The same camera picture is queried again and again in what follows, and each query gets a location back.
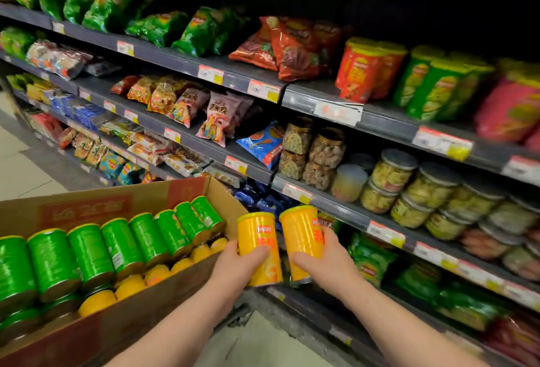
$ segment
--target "forearm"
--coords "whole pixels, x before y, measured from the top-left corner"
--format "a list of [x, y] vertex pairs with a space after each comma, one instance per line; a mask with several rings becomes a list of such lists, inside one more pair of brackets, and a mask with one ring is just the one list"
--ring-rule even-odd
[[106, 367], [183, 367], [195, 363], [234, 299], [210, 280]]
[[487, 367], [360, 276], [340, 296], [394, 367]]

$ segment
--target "blue chip bag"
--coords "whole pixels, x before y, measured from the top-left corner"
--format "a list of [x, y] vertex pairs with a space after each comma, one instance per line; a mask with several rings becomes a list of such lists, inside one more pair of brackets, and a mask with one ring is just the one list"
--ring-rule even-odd
[[237, 143], [272, 169], [278, 163], [283, 150], [283, 135], [283, 128], [277, 121], [273, 121], [264, 130], [249, 137], [240, 138]]
[[139, 172], [142, 170], [137, 164], [126, 162], [122, 171], [118, 175], [118, 181], [122, 185], [132, 185], [140, 182]]
[[115, 154], [112, 151], [107, 151], [102, 157], [101, 164], [99, 164], [100, 171], [103, 171], [105, 176], [109, 179], [116, 179], [122, 171], [126, 159], [124, 157]]

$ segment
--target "plastic jar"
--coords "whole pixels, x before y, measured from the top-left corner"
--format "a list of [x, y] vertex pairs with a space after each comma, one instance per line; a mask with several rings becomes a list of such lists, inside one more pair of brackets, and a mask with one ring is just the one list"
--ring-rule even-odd
[[349, 158], [347, 158], [345, 163], [357, 165], [368, 174], [371, 174], [373, 168], [375, 168], [375, 164], [377, 164], [377, 161], [375, 161], [375, 159], [369, 154], [354, 153], [349, 155]]
[[398, 192], [389, 192], [377, 188], [370, 179], [364, 187], [360, 202], [362, 202], [362, 206], [369, 212], [373, 212], [374, 214], [384, 214], [392, 207], [398, 194]]
[[540, 281], [540, 245], [527, 240], [525, 245], [510, 249], [502, 259], [503, 264], [516, 275]]
[[415, 180], [404, 193], [411, 201], [425, 207], [440, 207], [461, 182], [458, 173], [436, 162], [423, 162], [418, 171]]
[[390, 211], [392, 219], [406, 228], [418, 228], [428, 219], [434, 208], [423, 207], [401, 194]]
[[336, 172], [336, 179], [332, 184], [332, 195], [340, 201], [356, 201], [368, 180], [366, 171], [357, 165], [343, 164], [337, 168]]
[[311, 118], [296, 117], [287, 125], [287, 130], [285, 130], [283, 136], [283, 149], [295, 154], [305, 155], [311, 143], [312, 127], [313, 120]]
[[309, 160], [326, 167], [335, 168], [345, 153], [345, 136], [337, 128], [323, 128], [309, 149]]
[[522, 236], [507, 234], [488, 219], [478, 222], [476, 228], [466, 229], [461, 236], [465, 250], [485, 260], [496, 259], [523, 241]]
[[283, 150], [279, 159], [278, 171], [294, 180], [302, 177], [302, 172], [306, 166], [306, 156], [298, 155]]
[[439, 209], [429, 215], [426, 228], [430, 234], [441, 241], [453, 241], [472, 223], [474, 221], [460, 218], [447, 210]]
[[444, 209], [460, 218], [478, 221], [505, 196], [504, 190], [495, 183], [469, 176], [454, 189]]
[[375, 166], [371, 179], [380, 189], [399, 192], [409, 180], [418, 161], [412, 155], [395, 148], [381, 152], [381, 159]]
[[307, 185], [312, 185], [320, 191], [326, 191], [332, 183], [334, 175], [333, 169], [308, 161], [302, 174], [302, 180]]
[[540, 218], [540, 202], [527, 195], [510, 195], [490, 214], [489, 220], [512, 235], [523, 235]]

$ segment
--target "tile floor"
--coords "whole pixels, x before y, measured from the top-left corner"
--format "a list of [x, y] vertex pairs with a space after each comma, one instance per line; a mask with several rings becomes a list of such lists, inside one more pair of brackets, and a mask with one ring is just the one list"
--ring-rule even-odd
[[[15, 120], [0, 93], [0, 200], [79, 191], [102, 186], [51, 151]], [[258, 313], [245, 327], [225, 328], [206, 345], [197, 367], [330, 366]]]

